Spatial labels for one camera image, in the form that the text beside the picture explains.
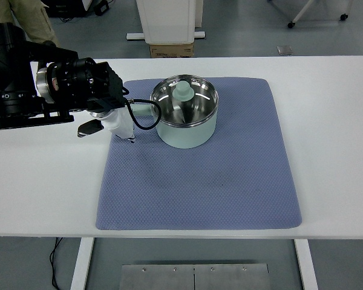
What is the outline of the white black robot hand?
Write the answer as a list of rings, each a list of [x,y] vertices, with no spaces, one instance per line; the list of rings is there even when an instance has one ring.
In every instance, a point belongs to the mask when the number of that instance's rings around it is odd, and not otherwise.
[[[133,120],[126,107],[113,109],[108,112],[90,112],[90,115],[93,119],[78,127],[77,136],[79,138],[106,129],[120,139],[129,140],[131,143],[136,141]]]

